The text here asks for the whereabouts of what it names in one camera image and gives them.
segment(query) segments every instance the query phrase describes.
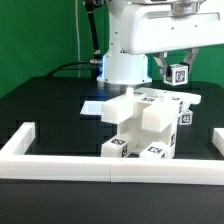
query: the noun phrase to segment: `black tabletop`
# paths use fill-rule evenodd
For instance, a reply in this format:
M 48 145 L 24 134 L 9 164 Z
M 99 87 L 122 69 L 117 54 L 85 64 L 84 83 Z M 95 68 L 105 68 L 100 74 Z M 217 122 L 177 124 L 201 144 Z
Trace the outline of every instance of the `black tabletop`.
M 224 127 L 224 89 L 191 82 L 153 88 L 202 95 L 191 126 L 178 126 L 175 158 L 223 159 L 211 142 Z M 80 115 L 85 100 L 105 101 L 121 93 L 91 79 L 32 78 L 0 100 L 0 144 L 24 121 L 36 123 L 27 154 L 99 156 L 116 126 Z M 176 184 L 0 180 L 2 223 L 223 223 L 224 187 Z

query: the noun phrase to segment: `black cable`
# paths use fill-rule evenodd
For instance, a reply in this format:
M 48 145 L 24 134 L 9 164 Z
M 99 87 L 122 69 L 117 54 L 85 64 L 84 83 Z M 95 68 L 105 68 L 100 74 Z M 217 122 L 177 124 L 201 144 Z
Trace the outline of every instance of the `black cable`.
M 63 68 L 67 68 L 70 66 L 75 66 L 75 65 L 83 65 L 83 64 L 89 64 L 89 61 L 80 61 L 80 62 L 71 62 L 71 63 L 67 63 L 64 65 L 59 66 L 58 68 L 48 72 L 46 74 L 47 77 L 52 77 L 54 75 L 55 72 L 58 72 L 59 70 L 63 69 Z

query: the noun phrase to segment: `white block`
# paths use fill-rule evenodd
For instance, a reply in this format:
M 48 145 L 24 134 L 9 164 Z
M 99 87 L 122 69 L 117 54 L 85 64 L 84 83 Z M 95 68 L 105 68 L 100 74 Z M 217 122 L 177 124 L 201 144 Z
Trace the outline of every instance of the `white block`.
M 188 66 L 174 64 L 170 65 L 170 76 L 164 76 L 164 83 L 177 86 L 188 83 Z
M 191 110 L 187 110 L 180 116 L 180 118 L 178 120 L 178 124 L 179 125 L 191 125 L 192 120 L 193 120 L 193 112 Z
M 162 159 L 165 157 L 166 150 L 167 145 L 165 145 L 164 143 L 152 142 L 139 154 L 139 158 Z
M 171 96 L 171 97 L 165 96 L 164 101 L 167 102 L 167 103 L 170 102 L 172 104 L 174 104 L 174 103 L 178 104 L 178 106 L 179 106 L 178 116 L 181 116 L 183 114 L 183 112 L 184 112 L 184 102 L 183 102 L 182 98 L 177 97 L 177 96 Z
M 116 135 L 102 145 L 101 157 L 127 157 L 137 143 L 137 136 L 130 132 Z
M 23 155 L 35 138 L 35 123 L 24 122 L 0 151 L 0 156 Z
M 101 115 L 102 114 L 102 104 L 101 101 L 85 101 L 81 113 L 84 115 Z
M 177 103 L 157 103 L 143 110 L 142 129 L 161 132 L 167 128 L 179 114 Z
M 212 143 L 224 156 L 224 128 L 214 128 Z
M 103 122 L 119 124 L 133 116 L 134 101 L 132 97 L 120 96 L 102 104 Z

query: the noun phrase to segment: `white foam block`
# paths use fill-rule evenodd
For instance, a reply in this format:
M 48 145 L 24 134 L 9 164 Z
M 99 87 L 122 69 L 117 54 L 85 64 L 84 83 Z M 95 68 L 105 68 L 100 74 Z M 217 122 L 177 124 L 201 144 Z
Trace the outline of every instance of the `white foam block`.
M 162 142 L 152 142 L 140 154 L 139 158 L 145 159 L 162 159 L 165 157 L 167 145 Z
M 224 128 L 214 128 L 212 142 L 224 156 Z
M 134 101 L 132 97 L 120 96 L 102 104 L 103 122 L 119 124 L 133 116 Z
M 120 159 L 111 165 L 111 182 L 223 185 L 223 161 Z
M 102 114 L 102 104 L 101 101 L 85 101 L 81 113 L 84 115 L 101 115 Z
M 161 132 L 167 128 L 179 114 L 177 103 L 156 103 L 143 110 L 142 129 Z
M 4 145 L 0 156 L 23 155 L 35 138 L 35 123 L 25 122 Z
M 100 157 L 12 155 L 0 157 L 0 178 L 109 182 L 112 163 Z
M 137 136 L 131 132 L 116 135 L 102 145 L 101 157 L 127 157 L 137 142 Z

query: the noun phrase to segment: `white cube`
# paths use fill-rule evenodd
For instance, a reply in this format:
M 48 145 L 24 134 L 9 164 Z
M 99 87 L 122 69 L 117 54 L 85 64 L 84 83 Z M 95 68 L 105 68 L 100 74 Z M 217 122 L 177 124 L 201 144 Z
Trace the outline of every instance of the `white cube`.
M 164 76 L 164 83 L 176 86 L 188 83 L 188 66 L 174 64 L 170 65 L 171 74 Z
M 139 158 L 162 159 L 165 157 L 166 149 L 166 144 L 161 142 L 152 142 L 139 154 Z
M 193 112 L 191 110 L 187 110 L 180 116 L 180 118 L 178 120 L 178 124 L 179 125 L 191 125 L 192 120 L 193 120 Z
M 129 142 L 122 136 L 116 135 L 102 145 L 101 157 L 127 157 L 130 154 L 128 152 Z

